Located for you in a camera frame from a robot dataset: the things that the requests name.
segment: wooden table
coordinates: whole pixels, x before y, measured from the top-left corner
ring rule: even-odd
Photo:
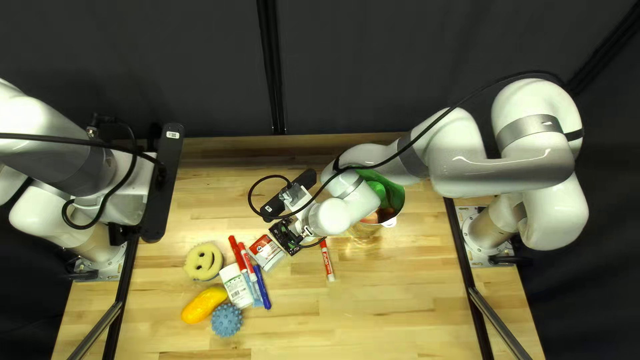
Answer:
[[[209,321],[187,325],[180,311],[220,280],[195,282],[182,270],[189,249],[215,241],[235,262],[227,237],[253,241],[267,223],[246,203],[258,178],[318,171],[358,143],[390,143],[398,133],[187,139],[164,238],[140,243],[117,359],[478,359],[476,340],[442,198],[429,181],[406,188],[394,228],[366,243],[328,238],[336,282],[319,249],[287,257],[265,282],[270,311],[245,309],[240,332],[215,336]],[[283,184],[268,181],[262,204]],[[486,204],[490,198],[457,204]],[[476,285],[535,359],[543,352],[515,268],[474,269]],[[113,303],[117,283],[75,283],[54,359],[65,359]],[[497,359],[511,359],[493,329]],[[101,359],[105,335],[87,359]]]

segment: yellow toy vegetable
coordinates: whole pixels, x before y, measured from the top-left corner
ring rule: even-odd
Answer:
[[[227,291],[219,286],[208,288],[201,292],[182,310],[182,321],[198,323],[205,320],[213,311],[227,299]]]

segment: blue marker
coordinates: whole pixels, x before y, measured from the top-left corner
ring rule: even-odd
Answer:
[[[258,277],[258,288],[260,288],[260,295],[262,296],[262,302],[265,309],[271,309],[271,301],[269,301],[269,295],[267,295],[267,289],[264,287],[264,280],[262,280],[262,273],[260,272],[260,265],[254,265],[253,271]]]

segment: printed label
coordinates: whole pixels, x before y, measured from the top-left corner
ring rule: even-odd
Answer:
[[[229,294],[229,300],[231,300],[231,302],[233,303],[238,302],[241,304],[244,297],[252,297],[251,293],[248,292],[249,289],[246,287],[242,275],[237,275],[225,281],[225,288],[227,289],[227,293]]]

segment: white bottle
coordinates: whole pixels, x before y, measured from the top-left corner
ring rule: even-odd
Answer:
[[[220,278],[227,289],[231,303],[239,309],[253,305],[253,295],[237,263],[225,266],[220,270]]]

